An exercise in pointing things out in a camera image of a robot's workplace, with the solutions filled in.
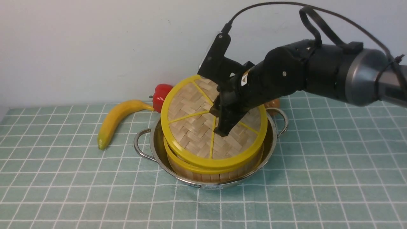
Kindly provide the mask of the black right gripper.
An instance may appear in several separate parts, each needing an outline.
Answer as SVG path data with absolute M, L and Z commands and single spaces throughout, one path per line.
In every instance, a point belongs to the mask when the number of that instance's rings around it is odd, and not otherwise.
M 213 104 L 218 118 L 215 134 L 228 136 L 250 109 L 286 95 L 286 78 L 276 66 L 268 60 L 258 64 L 222 61 L 214 76 L 219 92 Z

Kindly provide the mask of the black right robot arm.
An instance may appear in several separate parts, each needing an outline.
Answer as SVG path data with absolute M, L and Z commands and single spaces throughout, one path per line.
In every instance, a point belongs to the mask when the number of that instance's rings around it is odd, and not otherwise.
M 379 50 L 316 45 L 302 40 L 272 49 L 258 64 L 225 57 L 227 42 L 215 41 L 198 74 L 218 85 L 211 113 L 219 118 L 215 133 L 224 137 L 249 110 L 305 91 L 354 106 L 385 101 L 406 107 L 405 87 Z

